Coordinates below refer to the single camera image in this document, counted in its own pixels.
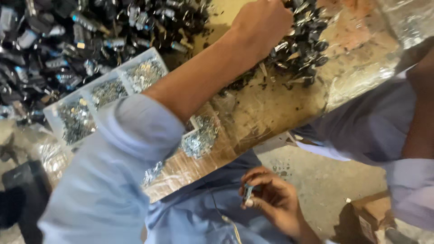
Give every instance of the rolled-up sleeve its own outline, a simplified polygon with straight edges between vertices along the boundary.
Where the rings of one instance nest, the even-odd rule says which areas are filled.
[[[395,217],[434,231],[434,160],[402,159],[385,168]]]
[[[39,221],[44,243],[141,243],[145,171],[170,157],[182,122],[145,95],[110,103],[97,132],[76,153]]]

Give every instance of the concrete floor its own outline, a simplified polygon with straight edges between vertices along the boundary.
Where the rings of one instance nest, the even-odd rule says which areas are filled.
[[[387,188],[382,168],[313,154],[288,145],[284,135],[254,151],[264,166],[297,188],[303,214],[321,238],[335,236],[347,198],[356,200]]]

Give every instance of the white wire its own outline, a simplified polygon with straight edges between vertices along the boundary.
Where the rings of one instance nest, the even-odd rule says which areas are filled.
[[[206,182],[205,180],[203,180],[203,181],[205,182],[205,187],[208,189],[208,191],[209,191],[210,194],[211,194],[211,197],[212,197],[213,202],[214,202],[214,207],[215,207],[215,209],[217,210],[218,214],[221,216],[221,218],[222,218],[226,223],[229,223],[229,224],[231,224],[231,225],[233,226],[233,231],[235,232],[235,237],[237,238],[238,244],[243,244],[243,243],[241,242],[240,234],[238,233],[237,226],[235,225],[235,223],[234,223],[234,222],[233,222],[229,217],[227,217],[226,215],[223,215],[223,214],[220,213],[220,211],[219,211],[218,208],[217,208],[216,200],[214,199],[214,195],[213,195],[213,193],[212,193],[211,190],[208,188],[208,186],[207,186],[207,182]]]

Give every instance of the black plastic scrap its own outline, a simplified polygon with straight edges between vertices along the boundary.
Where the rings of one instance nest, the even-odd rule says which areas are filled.
[[[42,109],[155,47],[188,52],[207,1],[4,0],[0,9],[0,106]]]
[[[304,87],[315,82],[316,67],[329,60],[321,52],[329,47],[320,41],[321,33],[328,26],[328,19],[320,17],[322,8],[316,8],[316,0],[290,0],[285,7],[294,12],[293,33],[286,36],[264,61],[282,73],[291,74],[293,79],[304,79]]]

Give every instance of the cardboard box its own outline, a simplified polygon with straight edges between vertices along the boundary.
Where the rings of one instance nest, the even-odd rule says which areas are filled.
[[[372,243],[377,244],[375,232],[385,229],[393,223],[390,214],[391,202],[388,191],[380,192],[356,201],[352,201],[354,213],[360,221],[363,235]]]

